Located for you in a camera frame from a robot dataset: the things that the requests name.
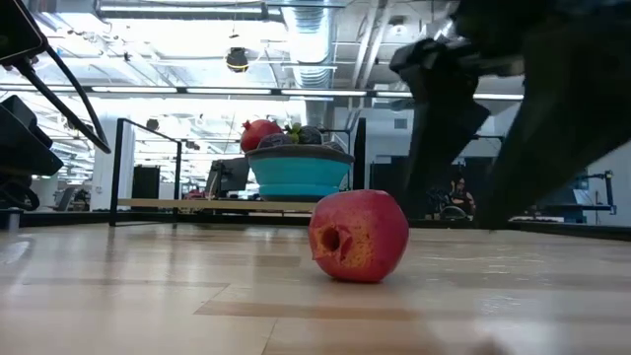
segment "pomegranate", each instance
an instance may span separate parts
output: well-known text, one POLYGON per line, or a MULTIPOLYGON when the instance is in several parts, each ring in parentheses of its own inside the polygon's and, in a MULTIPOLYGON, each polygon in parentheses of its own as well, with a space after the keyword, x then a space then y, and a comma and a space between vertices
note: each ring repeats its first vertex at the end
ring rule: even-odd
POLYGON ((383 191, 354 190, 323 198, 309 223, 317 265, 346 281, 379 282, 394 271, 409 237, 405 215, 383 191))
POLYGON ((243 149, 244 152, 256 149, 263 137, 283 132, 278 124, 265 119, 258 119, 252 123, 246 121, 244 128, 244 134, 241 136, 241 149, 243 149))

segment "black cable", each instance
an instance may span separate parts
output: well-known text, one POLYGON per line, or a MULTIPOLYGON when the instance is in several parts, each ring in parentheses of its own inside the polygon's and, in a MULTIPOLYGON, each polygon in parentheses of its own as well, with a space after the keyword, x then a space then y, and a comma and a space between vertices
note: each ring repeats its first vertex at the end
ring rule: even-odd
POLYGON ((88 128, 88 126, 86 126, 86 124, 82 122, 81 119, 79 119, 79 117, 70 108, 68 108, 68 106, 64 102, 59 100, 59 98, 57 98, 55 94, 52 91, 50 91, 50 89, 48 89, 48 87, 41 81, 41 79, 35 73, 35 70, 28 59, 25 58, 24 60, 16 62, 14 66, 20 71, 22 75, 24 75, 31 82, 31 84, 33 84, 33 86, 35 86, 35 88, 42 95, 44 95, 45 98, 47 98, 50 101, 51 104, 53 104, 61 112, 61 114, 63 114, 64 116, 68 118, 68 120, 72 123, 75 129, 83 133, 86 136, 86 138, 90 139, 90 141, 95 144, 96 147, 98 147, 105 153, 109 154, 111 150, 109 149, 109 146, 107 145, 107 139, 105 138, 105 133, 103 131, 103 128, 101 127, 101 123, 99 122, 97 113, 95 112, 94 108, 90 104, 90 100, 88 99, 86 92, 83 90, 83 88, 81 87, 81 84, 79 84, 79 81, 77 81, 77 78, 75 78, 75 76, 72 74, 70 69, 68 69, 68 67, 63 62, 63 60, 61 60, 61 58, 50 46, 46 49, 46 53, 48 53, 48 55, 52 58, 52 60, 59 66, 59 69, 61 69, 61 71, 66 75, 68 80, 70 80, 70 83, 72 84, 72 86, 77 91, 77 94, 79 94, 79 97, 81 98, 81 101, 86 107, 86 110, 88 111, 88 115, 90 116, 90 119, 92 120, 92 124, 95 127, 95 131, 97 132, 96 134, 93 131, 91 131, 90 128, 88 128))

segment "person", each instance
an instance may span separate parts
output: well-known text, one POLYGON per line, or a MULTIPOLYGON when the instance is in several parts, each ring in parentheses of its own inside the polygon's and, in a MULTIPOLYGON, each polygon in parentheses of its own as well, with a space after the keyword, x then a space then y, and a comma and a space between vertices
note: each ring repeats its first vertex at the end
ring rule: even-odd
POLYGON ((450 199, 454 206, 460 208, 467 215, 475 214, 475 200, 465 188, 464 177, 456 177, 452 180, 450 199))

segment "teal bowl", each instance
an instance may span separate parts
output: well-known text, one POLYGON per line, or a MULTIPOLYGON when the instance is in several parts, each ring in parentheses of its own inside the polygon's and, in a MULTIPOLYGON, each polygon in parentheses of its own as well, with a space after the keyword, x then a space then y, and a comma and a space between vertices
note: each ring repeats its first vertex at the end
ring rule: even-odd
POLYGON ((265 201, 319 201, 339 192, 354 158, 318 145, 285 145, 245 154, 265 201))

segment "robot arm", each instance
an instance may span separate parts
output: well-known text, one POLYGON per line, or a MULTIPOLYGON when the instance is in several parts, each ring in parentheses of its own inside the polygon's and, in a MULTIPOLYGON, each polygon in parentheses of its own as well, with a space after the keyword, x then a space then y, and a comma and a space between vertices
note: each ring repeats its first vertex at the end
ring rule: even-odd
POLYGON ((449 168, 488 116, 473 100, 483 75, 525 73, 526 79, 490 190, 479 199, 482 227, 501 228, 631 138, 631 7, 624 2, 576 15, 562 8, 568 1, 560 3, 462 0, 453 20, 465 40, 424 39, 395 54, 390 69, 415 102, 406 177, 411 199, 449 168))

